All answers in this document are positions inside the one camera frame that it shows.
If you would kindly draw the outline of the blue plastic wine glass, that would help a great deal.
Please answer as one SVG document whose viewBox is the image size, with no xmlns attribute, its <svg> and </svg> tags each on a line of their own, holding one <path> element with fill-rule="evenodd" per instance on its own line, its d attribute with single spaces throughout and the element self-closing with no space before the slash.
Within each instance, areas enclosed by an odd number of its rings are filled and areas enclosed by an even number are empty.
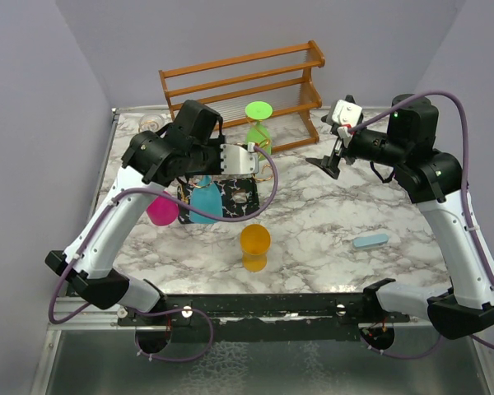
<svg viewBox="0 0 494 395">
<path fill-rule="evenodd" d="M 221 192 L 210 175 L 204 175 L 193 186 L 189 204 L 199 211 L 222 217 Z"/>
</svg>

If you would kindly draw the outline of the light blue small block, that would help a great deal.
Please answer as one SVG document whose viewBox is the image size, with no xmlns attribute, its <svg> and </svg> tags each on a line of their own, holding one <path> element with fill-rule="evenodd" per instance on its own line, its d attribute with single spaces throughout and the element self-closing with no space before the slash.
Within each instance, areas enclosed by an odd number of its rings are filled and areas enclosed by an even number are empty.
<svg viewBox="0 0 494 395">
<path fill-rule="evenodd" d="M 352 246 L 356 250 L 373 249 L 387 244 L 389 236 L 387 234 L 374 234 L 356 237 L 352 241 Z"/>
</svg>

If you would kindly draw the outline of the green plastic wine glass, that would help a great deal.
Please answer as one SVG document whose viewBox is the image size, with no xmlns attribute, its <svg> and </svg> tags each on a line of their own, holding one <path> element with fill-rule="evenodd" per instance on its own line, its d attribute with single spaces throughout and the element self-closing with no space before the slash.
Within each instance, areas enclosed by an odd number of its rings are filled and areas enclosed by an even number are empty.
<svg viewBox="0 0 494 395">
<path fill-rule="evenodd" d="M 273 115 L 273 107 L 264 101 L 254 101 L 245 107 L 245 116 L 250 129 L 245 140 L 254 142 L 268 154 L 272 153 L 273 139 L 270 132 L 263 125 L 263 121 Z"/>
</svg>

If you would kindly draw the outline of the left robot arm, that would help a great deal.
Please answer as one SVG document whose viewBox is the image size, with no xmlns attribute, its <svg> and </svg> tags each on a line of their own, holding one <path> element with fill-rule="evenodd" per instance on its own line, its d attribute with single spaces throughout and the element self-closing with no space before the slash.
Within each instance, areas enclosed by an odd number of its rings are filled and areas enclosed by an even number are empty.
<svg viewBox="0 0 494 395">
<path fill-rule="evenodd" d="M 159 323 L 165 317 L 163 293 L 115 270 L 114 260 L 144 211 L 170 183 L 220 173 L 225 138 L 212 137 L 212 132 L 222 123 L 217 111 L 186 100 L 173 122 L 133 136 L 105 200 L 69 246 L 48 253 L 46 265 L 95 307 L 121 304 L 137 310 L 144 323 Z"/>
</svg>

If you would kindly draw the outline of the pink plastic wine glass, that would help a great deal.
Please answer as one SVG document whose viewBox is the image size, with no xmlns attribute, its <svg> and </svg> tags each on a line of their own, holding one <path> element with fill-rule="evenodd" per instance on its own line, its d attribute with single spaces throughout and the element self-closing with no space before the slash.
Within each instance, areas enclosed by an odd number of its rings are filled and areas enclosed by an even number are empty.
<svg viewBox="0 0 494 395">
<path fill-rule="evenodd" d="M 148 218 L 156 226 L 170 225 L 177 220 L 179 215 L 178 205 L 166 197 L 170 197 L 170 194 L 164 192 L 163 195 L 156 197 L 146 209 Z"/>
</svg>

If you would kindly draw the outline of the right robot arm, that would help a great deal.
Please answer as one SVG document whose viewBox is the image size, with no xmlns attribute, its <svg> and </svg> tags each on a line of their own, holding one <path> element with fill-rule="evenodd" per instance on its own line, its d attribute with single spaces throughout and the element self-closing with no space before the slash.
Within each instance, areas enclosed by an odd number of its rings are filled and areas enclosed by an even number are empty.
<svg viewBox="0 0 494 395">
<path fill-rule="evenodd" d="M 429 93 L 398 95 L 385 112 L 365 121 L 351 95 L 334 102 L 323 122 L 336 137 L 330 155 L 310 158 L 332 179 L 339 163 L 365 160 L 391 168 L 395 180 L 431 227 L 451 287 L 415 287 L 394 279 L 364 290 L 363 315 L 379 322 L 390 312 L 429 321 L 443 337 L 472 336 L 494 325 L 494 260 L 473 213 L 468 190 L 468 126 L 464 108 L 449 95 L 459 112 L 463 158 L 435 149 L 438 109 Z"/>
</svg>

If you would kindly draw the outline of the gold wine glass rack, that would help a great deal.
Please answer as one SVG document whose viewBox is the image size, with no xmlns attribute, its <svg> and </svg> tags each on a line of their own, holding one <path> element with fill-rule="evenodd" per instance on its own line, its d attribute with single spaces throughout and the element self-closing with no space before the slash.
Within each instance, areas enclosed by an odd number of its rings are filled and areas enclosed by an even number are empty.
<svg viewBox="0 0 494 395">
<path fill-rule="evenodd" d="M 259 209 L 260 203 L 256 178 L 247 177 L 212 180 L 221 192 L 222 217 L 232 218 L 247 216 Z M 180 201 L 189 204 L 193 186 L 197 182 L 179 181 L 176 190 L 177 198 Z M 190 211 L 179 204 L 177 205 L 179 208 L 177 221 L 182 225 L 213 224 L 215 222 L 214 220 L 201 216 L 194 211 Z"/>
</svg>

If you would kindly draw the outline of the yellow plastic wine glass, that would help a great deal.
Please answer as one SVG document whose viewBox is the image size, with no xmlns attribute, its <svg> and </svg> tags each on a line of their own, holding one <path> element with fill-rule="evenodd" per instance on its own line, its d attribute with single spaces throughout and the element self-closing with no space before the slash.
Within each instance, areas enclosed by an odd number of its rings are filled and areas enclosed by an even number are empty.
<svg viewBox="0 0 494 395">
<path fill-rule="evenodd" d="M 271 246 L 271 235 L 259 224 L 246 226 L 240 234 L 242 263 L 250 272 L 259 272 L 267 265 L 267 252 Z"/>
</svg>

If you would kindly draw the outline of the clear tall wine glass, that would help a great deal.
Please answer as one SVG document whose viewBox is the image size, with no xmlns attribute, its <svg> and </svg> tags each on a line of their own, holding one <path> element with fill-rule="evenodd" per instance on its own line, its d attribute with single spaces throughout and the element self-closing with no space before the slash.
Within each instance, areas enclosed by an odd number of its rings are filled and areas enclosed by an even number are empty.
<svg viewBox="0 0 494 395">
<path fill-rule="evenodd" d="M 158 132 L 165 125 L 165 118 L 159 114 L 145 114 L 138 122 L 138 131 Z"/>
</svg>

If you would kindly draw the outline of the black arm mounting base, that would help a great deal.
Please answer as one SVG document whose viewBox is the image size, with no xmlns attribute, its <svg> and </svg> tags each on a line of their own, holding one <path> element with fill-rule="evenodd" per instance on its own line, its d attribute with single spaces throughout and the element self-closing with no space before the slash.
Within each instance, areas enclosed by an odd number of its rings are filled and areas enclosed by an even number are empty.
<svg viewBox="0 0 494 395">
<path fill-rule="evenodd" d="M 169 330 L 174 342 L 357 342 L 359 327 L 409 317 L 385 312 L 362 292 L 297 294 L 171 294 L 156 308 L 175 311 L 146 317 L 129 311 L 120 327 L 139 332 Z"/>
</svg>

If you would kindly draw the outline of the orange wooden shelf rack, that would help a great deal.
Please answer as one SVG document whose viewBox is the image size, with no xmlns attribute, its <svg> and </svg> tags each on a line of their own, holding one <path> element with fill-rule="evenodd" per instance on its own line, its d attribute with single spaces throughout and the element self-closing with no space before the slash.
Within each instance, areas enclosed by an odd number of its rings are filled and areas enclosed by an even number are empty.
<svg viewBox="0 0 494 395">
<path fill-rule="evenodd" d="M 271 117 L 296 116 L 303 134 L 294 140 L 273 142 L 275 152 L 319 142 L 310 111 L 322 106 L 313 82 L 313 70 L 325 65 L 325 56 L 315 41 L 257 53 L 244 54 L 160 70 L 165 102 L 172 116 L 187 99 L 198 100 L 224 118 L 226 128 L 253 122 L 245 107 L 255 101 L 271 105 Z"/>
</svg>

